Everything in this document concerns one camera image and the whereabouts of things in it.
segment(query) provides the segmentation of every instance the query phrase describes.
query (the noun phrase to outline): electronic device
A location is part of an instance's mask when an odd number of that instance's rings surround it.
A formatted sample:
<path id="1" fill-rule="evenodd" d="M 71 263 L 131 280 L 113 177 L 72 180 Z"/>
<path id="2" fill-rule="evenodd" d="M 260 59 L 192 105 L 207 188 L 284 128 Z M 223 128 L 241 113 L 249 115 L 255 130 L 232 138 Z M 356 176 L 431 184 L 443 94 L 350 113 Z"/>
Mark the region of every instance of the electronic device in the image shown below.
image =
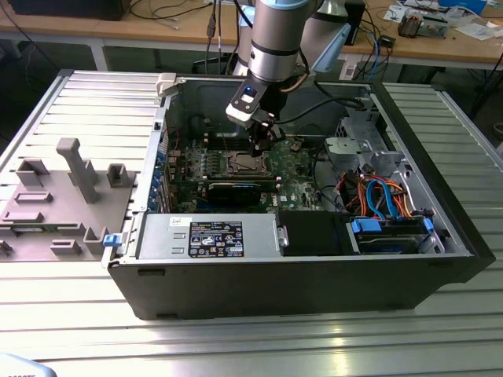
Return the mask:
<path id="1" fill-rule="evenodd" d="M 129 0 L 9 0 L 17 14 L 98 18 L 118 21 L 127 11 Z"/>
<path id="2" fill-rule="evenodd" d="M 346 39 L 346 46 L 354 45 L 358 28 L 362 22 L 363 13 L 365 12 L 365 2 L 363 0 L 346 0 L 344 8 L 347 12 L 347 22 L 351 26 L 351 30 Z"/>
<path id="3" fill-rule="evenodd" d="M 105 239 L 102 260 L 136 316 L 412 309 L 494 260 L 392 86 L 324 86 L 365 108 L 317 108 L 251 156 L 221 111 L 243 81 L 160 76 L 130 230 Z M 283 114 L 324 98 L 296 90 Z"/>

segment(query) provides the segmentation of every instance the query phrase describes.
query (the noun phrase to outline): power supply label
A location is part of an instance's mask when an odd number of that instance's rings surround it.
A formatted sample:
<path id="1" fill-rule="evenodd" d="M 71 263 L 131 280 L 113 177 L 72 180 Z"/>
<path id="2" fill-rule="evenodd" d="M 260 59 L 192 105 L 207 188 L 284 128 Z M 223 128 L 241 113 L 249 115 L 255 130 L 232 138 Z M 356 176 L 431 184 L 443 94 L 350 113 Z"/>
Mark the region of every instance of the power supply label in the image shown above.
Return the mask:
<path id="1" fill-rule="evenodd" d="M 189 238 L 191 258 L 244 257 L 241 221 L 191 222 Z"/>

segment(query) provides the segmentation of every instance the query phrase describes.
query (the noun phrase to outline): blue latch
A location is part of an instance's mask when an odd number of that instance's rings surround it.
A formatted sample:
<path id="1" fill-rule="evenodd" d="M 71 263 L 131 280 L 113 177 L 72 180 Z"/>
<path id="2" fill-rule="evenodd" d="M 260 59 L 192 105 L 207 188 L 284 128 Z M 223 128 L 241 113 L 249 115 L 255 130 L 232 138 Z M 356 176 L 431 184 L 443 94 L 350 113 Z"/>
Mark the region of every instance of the blue latch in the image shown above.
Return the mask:
<path id="1" fill-rule="evenodd" d="M 435 228 L 433 227 L 433 221 L 431 221 L 430 218 L 425 218 L 423 220 L 423 224 L 424 224 L 424 227 L 426 228 L 426 230 L 428 231 L 428 233 L 431 233 L 435 230 Z"/>
<path id="2" fill-rule="evenodd" d="M 103 239 L 103 246 L 105 247 L 118 247 L 123 244 L 122 233 L 110 233 Z"/>
<path id="3" fill-rule="evenodd" d="M 382 232 L 380 223 L 375 218 L 356 218 L 351 223 L 353 233 Z"/>

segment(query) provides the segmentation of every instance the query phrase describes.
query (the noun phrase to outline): metal bracket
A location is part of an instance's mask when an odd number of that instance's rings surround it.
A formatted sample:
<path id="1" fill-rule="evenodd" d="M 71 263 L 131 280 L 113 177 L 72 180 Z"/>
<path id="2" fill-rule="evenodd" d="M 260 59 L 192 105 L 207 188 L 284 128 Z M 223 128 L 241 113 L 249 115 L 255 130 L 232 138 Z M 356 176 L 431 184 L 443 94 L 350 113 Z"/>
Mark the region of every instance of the metal bracket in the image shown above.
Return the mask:
<path id="1" fill-rule="evenodd" d="M 157 95 L 165 97 L 176 91 L 176 86 L 179 84 L 176 73 L 161 73 L 156 82 Z"/>

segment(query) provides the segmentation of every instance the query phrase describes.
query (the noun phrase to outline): paper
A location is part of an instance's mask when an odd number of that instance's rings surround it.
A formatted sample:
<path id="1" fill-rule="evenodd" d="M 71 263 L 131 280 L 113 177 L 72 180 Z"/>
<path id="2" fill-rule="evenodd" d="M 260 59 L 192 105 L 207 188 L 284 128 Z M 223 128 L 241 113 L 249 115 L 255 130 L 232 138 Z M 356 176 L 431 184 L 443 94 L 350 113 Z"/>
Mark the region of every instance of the paper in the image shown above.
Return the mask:
<path id="1" fill-rule="evenodd" d="M 386 12 L 383 18 L 387 21 L 400 23 L 403 15 L 406 14 L 407 8 L 407 6 L 390 5 L 390 9 Z"/>
<path id="2" fill-rule="evenodd" d="M 478 39 L 479 41 L 485 41 L 486 39 L 494 37 L 494 31 L 479 24 L 469 24 L 461 27 L 456 27 L 457 31 L 466 34 L 469 37 Z"/>

